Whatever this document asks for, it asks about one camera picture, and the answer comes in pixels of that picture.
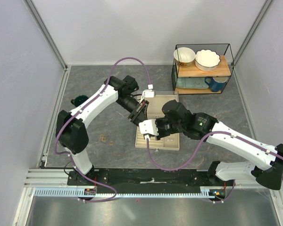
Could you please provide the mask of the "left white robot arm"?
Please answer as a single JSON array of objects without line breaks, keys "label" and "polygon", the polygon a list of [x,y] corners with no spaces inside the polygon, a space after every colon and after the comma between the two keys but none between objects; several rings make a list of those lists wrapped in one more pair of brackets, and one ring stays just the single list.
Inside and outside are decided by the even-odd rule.
[{"label": "left white robot arm", "polygon": [[79,96],[72,100],[75,109],[67,112],[60,111],[56,126],[56,143],[60,143],[74,162],[74,166],[80,172],[78,180],[83,185],[90,185],[94,180],[91,171],[93,164],[88,158],[86,147],[89,143],[87,128],[90,123],[106,107],[116,102],[127,110],[130,115],[128,119],[138,126],[140,122],[147,120],[147,108],[149,102],[142,100],[138,102],[132,93],[139,86],[135,78],[127,75],[123,80],[114,76],[106,79],[101,88],[90,98]]}]

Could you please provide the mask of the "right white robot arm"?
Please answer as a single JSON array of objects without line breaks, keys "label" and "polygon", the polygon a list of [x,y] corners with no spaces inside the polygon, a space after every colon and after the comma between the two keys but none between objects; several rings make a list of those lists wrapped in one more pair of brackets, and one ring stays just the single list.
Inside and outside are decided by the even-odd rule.
[{"label": "right white robot arm", "polygon": [[245,136],[206,113],[191,113],[185,106],[171,100],[162,107],[163,118],[155,119],[158,139],[183,133],[225,148],[245,159],[228,163],[214,161],[207,172],[207,181],[218,185],[222,181],[250,180],[272,190],[280,190],[283,181],[283,144],[268,145]]}]

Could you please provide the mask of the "beige jewelry box with lid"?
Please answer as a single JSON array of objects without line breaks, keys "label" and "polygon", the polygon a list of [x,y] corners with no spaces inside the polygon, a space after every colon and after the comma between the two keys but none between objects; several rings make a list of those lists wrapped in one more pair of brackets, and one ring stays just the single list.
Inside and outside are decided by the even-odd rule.
[{"label": "beige jewelry box with lid", "polygon": [[179,95],[177,91],[155,91],[154,97],[145,99],[149,102],[147,107],[147,118],[156,119],[165,116],[162,112],[163,105],[171,100],[176,100],[178,102]]}]

